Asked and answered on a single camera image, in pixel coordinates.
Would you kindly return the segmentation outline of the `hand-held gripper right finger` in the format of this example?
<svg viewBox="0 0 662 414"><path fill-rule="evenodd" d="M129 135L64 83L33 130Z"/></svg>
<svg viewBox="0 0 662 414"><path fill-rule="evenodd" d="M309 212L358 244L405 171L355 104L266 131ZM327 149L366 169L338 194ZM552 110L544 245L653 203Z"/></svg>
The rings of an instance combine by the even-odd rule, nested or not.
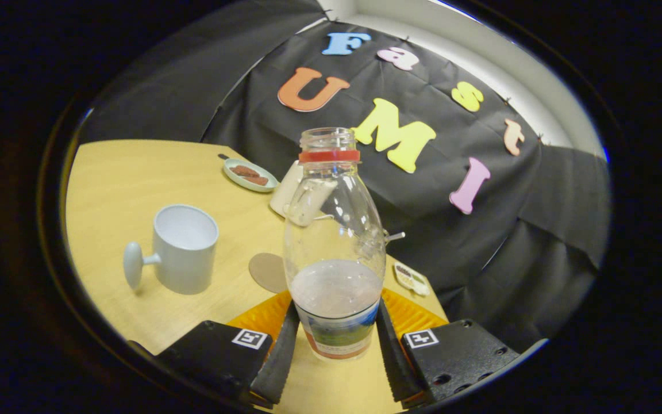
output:
<svg viewBox="0 0 662 414"><path fill-rule="evenodd" d="M393 398L404 409L463 397L520 357L473 320L447 322L389 289L376 327Z"/></svg>

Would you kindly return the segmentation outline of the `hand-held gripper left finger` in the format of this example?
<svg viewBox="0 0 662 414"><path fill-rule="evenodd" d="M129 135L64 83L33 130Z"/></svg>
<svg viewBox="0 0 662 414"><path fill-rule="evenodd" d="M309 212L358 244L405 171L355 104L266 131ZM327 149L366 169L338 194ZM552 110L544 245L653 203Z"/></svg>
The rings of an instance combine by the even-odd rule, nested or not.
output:
<svg viewBox="0 0 662 414"><path fill-rule="evenodd" d="M298 327L285 290L229 323L200 322L156 359L197 385L271 408L283 395Z"/></svg>

